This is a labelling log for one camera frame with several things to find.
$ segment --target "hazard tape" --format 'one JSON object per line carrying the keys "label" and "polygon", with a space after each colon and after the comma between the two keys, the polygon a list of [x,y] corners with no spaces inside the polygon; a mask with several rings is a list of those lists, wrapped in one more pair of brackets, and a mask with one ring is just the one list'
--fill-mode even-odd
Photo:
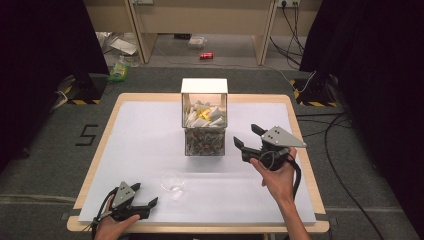
{"label": "hazard tape", "polygon": [[303,106],[313,106],[313,107],[337,107],[335,102],[323,102],[323,101],[304,101],[302,99],[302,93],[295,89],[294,84],[295,80],[290,80],[290,84],[293,86],[293,94],[296,99],[296,103]]}
{"label": "hazard tape", "polygon": [[[74,83],[75,83],[75,79],[73,79],[71,81],[71,84],[66,88],[65,94],[70,93],[74,89],[73,88],[73,86],[74,86],[73,84]],[[68,98],[67,103],[68,104],[75,104],[75,105],[99,104],[100,103],[100,99],[71,99],[71,98]]]}
{"label": "hazard tape", "polygon": [[68,99],[68,103],[69,104],[75,104],[75,105],[99,104],[100,100]]}

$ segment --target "yellow object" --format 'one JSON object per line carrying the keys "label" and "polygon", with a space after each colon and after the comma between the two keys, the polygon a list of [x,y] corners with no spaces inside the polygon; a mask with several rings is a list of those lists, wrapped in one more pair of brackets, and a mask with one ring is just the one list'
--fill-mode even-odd
{"label": "yellow object", "polygon": [[210,109],[206,109],[205,111],[202,112],[202,116],[203,116],[202,118],[210,121],[211,120],[211,118],[209,117],[209,114],[210,113],[211,113],[211,110]]}
{"label": "yellow object", "polygon": [[203,118],[203,115],[202,115],[203,109],[197,109],[196,113],[198,118]]}

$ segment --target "red can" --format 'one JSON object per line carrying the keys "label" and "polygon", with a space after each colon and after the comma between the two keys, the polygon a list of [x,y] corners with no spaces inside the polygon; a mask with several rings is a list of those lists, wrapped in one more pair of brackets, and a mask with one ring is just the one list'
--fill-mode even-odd
{"label": "red can", "polygon": [[213,59],[213,52],[201,53],[200,60],[202,59]]}

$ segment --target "yellow and black tape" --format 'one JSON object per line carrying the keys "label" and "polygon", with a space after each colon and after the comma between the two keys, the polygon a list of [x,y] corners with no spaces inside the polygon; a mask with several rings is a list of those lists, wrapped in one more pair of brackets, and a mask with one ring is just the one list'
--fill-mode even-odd
{"label": "yellow and black tape", "polygon": [[66,88],[65,95],[74,95],[74,97],[68,97],[68,104],[75,105],[87,105],[87,104],[99,104],[100,99],[90,99],[90,96],[84,96],[78,87],[74,87],[75,79],[72,80],[71,84]]}
{"label": "yellow and black tape", "polygon": [[302,93],[295,88],[295,85],[294,85],[295,83],[296,83],[296,80],[290,80],[290,84],[293,86],[294,98],[296,99],[297,104],[303,105],[303,106],[313,106],[313,107],[337,107],[337,104],[332,100],[305,101],[305,99],[302,98]]}
{"label": "yellow and black tape", "polygon": [[82,99],[68,99],[69,104],[85,105],[85,104],[99,104],[100,100],[82,100]]}

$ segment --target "white tabletop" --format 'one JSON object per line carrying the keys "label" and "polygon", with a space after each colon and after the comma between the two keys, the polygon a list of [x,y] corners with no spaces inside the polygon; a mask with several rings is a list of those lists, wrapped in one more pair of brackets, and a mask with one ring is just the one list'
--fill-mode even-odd
{"label": "white tabletop", "polygon": [[[275,125],[291,132],[284,103],[228,103],[225,156],[184,155],[181,103],[124,102],[117,114],[100,158],[79,221],[90,222],[113,188],[121,181],[141,182],[133,205],[144,205],[155,197],[150,223],[282,223],[274,199],[261,186],[261,176],[234,146],[233,136],[245,146],[259,149],[260,137],[250,125],[264,129]],[[160,186],[168,168],[184,173],[184,194],[173,200]],[[304,223],[315,223],[315,214],[304,178],[296,205]]]}

